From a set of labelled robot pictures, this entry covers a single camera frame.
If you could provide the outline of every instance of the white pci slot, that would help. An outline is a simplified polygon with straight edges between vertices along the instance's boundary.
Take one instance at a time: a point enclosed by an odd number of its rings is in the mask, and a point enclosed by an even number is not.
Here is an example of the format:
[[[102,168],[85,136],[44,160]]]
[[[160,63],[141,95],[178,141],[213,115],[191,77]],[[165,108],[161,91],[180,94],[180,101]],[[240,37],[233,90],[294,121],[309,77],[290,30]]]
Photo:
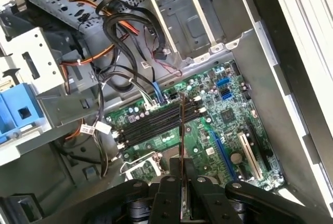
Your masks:
[[[254,156],[254,154],[251,150],[251,146],[248,142],[248,139],[246,138],[246,135],[243,132],[240,132],[240,133],[237,134],[237,136],[238,136],[238,138],[241,142],[244,153],[246,155],[247,160],[249,161],[249,164],[252,168],[252,171],[254,173],[255,178],[258,179],[258,180],[262,180],[263,176],[262,176],[262,173],[261,173],[260,166],[259,166],[258,162],[255,159],[255,156]]]

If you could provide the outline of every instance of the green circuit board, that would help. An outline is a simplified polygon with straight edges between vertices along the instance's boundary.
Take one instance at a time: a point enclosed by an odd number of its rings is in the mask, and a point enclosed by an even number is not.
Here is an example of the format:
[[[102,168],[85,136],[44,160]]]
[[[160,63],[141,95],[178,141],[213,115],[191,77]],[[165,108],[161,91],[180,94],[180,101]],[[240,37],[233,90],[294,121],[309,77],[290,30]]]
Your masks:
[[[219,82],[223,80],[227,83],[218,86]],[[235,174],[230,173],[230,168],[221,153],[222,145],[229,163],[233,153],[242,155],[242,170],[250,175],[246,180],[249,183],[266,190],[277,188],[284,183],[278,161],[272,152],[267,134],[250,98],[250,86],[245,83],[234,61],[221,64],[164,90],[162,94],[168,103],[149,111],[149,115],[167,109],[172,103],[179,101],[179,97],[175,97],[175,95],[180,92],[189,98],[200,96],[202,106],[207,110],[205,115],[185,125],[185,156],[194,160],[199,175],[214,177],[222,186],[235,179],[235,175],[240,178],[239,166],[231,163]],[[113,130],[121,131],[124,126],[130,126],[133,122],[138,121],[140,116],[148,117],[147,114],[144,102],[139,100],[128,107],[106,115],[106,118],[110,121]],[[266,154],[269,154],[265,155],[271,167],[270,170],[267,170],[262,154],[256,147],[253,148],[255,159],[262,172],[261,179],[253,177],[252,167],[247,161],[238,137],[238,133],[249,125],[252,126],[261,148],[267,152]],[[176,127],[124,149],[122,154],[126,161],[132,162],[148,153],[157,152],[160,171],[162,174],[167,174],[168,160],[171,157],[179,156],[179,142],[179,129]],[[132,172],[133,178],[147,181],[156,174],[158,173],[150,163],[146,163],[145,166]]]

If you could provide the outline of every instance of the motherboard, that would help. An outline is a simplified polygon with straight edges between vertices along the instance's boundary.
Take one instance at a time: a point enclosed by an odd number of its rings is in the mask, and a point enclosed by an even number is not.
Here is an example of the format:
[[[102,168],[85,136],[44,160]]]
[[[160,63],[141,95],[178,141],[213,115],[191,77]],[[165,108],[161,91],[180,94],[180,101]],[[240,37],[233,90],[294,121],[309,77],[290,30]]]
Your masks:
[[[180,155],[180,93],[185,100],[185,157],[197,174],[221,186],[243,180],[265,190],[284,183],[278,160],[250,96],[250,85],[231,60],[161,92],[147,107],[139,100],[106,115],[125,160],[120,173],[147,182],[168,174]]]

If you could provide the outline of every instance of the blue cable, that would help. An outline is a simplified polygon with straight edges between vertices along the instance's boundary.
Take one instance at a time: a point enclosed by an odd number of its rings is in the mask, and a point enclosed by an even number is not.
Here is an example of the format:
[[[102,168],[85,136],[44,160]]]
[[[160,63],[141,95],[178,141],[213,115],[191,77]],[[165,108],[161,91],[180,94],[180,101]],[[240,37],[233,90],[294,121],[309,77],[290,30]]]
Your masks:
[[[163,103],[164,98],[162,96],[162,92],[160,90],[160,87],[158,86],[157,82],[153,82],[152,84],[154,86],[154,91],[155,91],[155,94],[157,96],[157,99],[158,99],[159,103]]]

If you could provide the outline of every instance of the black pcie slot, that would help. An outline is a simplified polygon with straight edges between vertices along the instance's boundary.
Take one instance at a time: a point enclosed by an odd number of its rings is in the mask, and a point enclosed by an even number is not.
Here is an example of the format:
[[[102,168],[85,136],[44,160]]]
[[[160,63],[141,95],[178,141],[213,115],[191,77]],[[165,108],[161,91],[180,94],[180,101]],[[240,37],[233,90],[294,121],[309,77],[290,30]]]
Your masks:
[[[194,106],[190,106],[185,109],[185,116],[188,116],[192,112],[195,112],[196,108]],[[132,140],[132,138],[142,137],[145,133],[151,131],[152,128],[156,129],[162,127],[165,124],[172,123],[175,121],[179,122],[180,115],[179,111],[170,113],[168,115],[164,115],[161,118],[156,119],[153,123],[147,123],[145,126],[141,126],[140,128],[131,129],[129,131],[123,131],[122,135],[126,136],[126,140]]]
[[[250,121],[246,121],[246,125],[247,125],[247,128],[248,128],[251,140],[254,143],[254,146],[258,147],[259,154],[262,158],[262,161],[264,162],[264,165],[265,165],[267,171],[271,171],[272,168],[271,168],[270,162],[267,159],[265,149],[262,147],[262,145],[258,141],[257,134],[255,133],[255,130],[254,130],[252,124],[250,123]]]
[[[189,107],[193,102],[192,101],[187,101],[185,102],[185,107]],[[134,122],[127,126],[126,128],[123,129],[123,132],[131,131],[134,130],[136,131],[138,128],[145,127],[147,124],[153,124],[160,118],[165,118],[166,116],[170,114],[179,114],[179,103],[176,103],[175,106],[172,106],[171,108],[167,108],[163,111],[160,111],[154,115],[145,117],[144,119],[141,119],[137,122]]]
[[[185,123],[188,123],[192,120],[195,120],[196,118],[200,117],[200,113],[192,113],[189,116],[186,116],[185,118]],[[174,121],[173,123],[170,123],[166,126],[163,126],[162,128],[155,128],[155,130],[151,130],[150,132],[148,132],[147,134],[145,134],[144,136],[137,136],[135,139],[131,139],[129,140],[129,142],[126,144],[126,147],[132,147],[134,145],[140,144],[144,141],[147,141],[155,136],[161,135],[169,130],[172,130],[176,127],[179,126],[179,121]]]

